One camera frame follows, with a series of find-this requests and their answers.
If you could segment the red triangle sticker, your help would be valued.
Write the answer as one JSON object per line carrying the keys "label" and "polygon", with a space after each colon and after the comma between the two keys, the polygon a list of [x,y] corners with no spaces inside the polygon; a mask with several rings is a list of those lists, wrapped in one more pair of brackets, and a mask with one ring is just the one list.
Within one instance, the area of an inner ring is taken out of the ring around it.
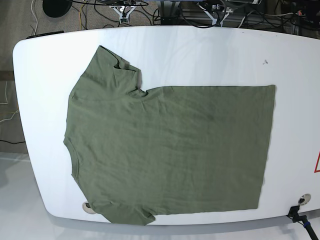
{"label": "red triangle sticker", "polygon": [[320,172],[320,153],[318,154],[315,169],[314,169],[314,173],[319,173],[319,172]]}

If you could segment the right table grommet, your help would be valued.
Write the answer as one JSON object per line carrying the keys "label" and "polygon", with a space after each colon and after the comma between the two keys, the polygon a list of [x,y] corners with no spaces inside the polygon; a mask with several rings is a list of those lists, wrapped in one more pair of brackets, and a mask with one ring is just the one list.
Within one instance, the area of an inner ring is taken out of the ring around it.
{"label": "right table grommet", "polygon": [[304,205],[308,204],[310,200],[311,200],[311,195],[309,193],[306,193],[299,198],[298,205],[304,206]]}

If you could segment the green T-shirt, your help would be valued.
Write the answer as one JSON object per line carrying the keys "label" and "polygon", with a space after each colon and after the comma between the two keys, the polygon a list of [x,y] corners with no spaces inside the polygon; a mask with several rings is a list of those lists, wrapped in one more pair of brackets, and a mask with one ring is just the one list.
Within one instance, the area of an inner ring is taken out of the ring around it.
{"label": "green T-shirt", "polygon": [[165,86],[99,46],[68,98],[64,145],[94,212],[145,226],[158,215],[258,208],[276,87]]}

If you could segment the aluminium frame post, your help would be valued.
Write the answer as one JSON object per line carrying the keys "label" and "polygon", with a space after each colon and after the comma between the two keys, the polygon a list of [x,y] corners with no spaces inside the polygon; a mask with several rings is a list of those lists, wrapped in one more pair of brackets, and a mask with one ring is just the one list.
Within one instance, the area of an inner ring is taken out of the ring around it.
{"label": "aluminium frame post", "polygon": [[160,24],[162,26],[173,26],[178,24],[180,3],[180,0],[160,0],[157,2]]}

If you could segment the table grommet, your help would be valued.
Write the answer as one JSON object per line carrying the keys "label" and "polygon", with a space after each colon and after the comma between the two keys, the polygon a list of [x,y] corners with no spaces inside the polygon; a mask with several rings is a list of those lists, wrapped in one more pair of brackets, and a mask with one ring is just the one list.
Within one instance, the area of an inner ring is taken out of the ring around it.
{"label": "table grommet", "polygon": [[90,215],[96,214],[96,212],[91,208],[90,204],[86,201],[82,204],[82,209]]}
{"label": "table grommet", "polygon": [[311,200],[311,195],[309,193],[306,193],[299,198],[298,205],[304,206],[304,205],[308,204],[310,200]]}

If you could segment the left table grommet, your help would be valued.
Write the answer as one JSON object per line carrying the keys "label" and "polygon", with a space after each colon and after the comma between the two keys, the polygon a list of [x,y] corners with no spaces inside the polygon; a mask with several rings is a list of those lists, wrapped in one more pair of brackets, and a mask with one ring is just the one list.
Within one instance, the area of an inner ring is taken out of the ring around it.
{"label": "left table grommet", "polygon": [[90,215],[96,214],[96,212],[91,208],[90,204],[86,201],[82,204],[82,209]]}

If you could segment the black round stand base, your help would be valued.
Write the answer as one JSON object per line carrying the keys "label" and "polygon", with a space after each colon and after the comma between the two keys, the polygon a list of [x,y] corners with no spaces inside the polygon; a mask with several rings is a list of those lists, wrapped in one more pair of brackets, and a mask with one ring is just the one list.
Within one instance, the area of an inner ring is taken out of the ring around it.
{"label": "black round stand base", "polygon": [[51,18],[64,16],[71,8],[72,2],[67,0],[43,0],[42,9]]}

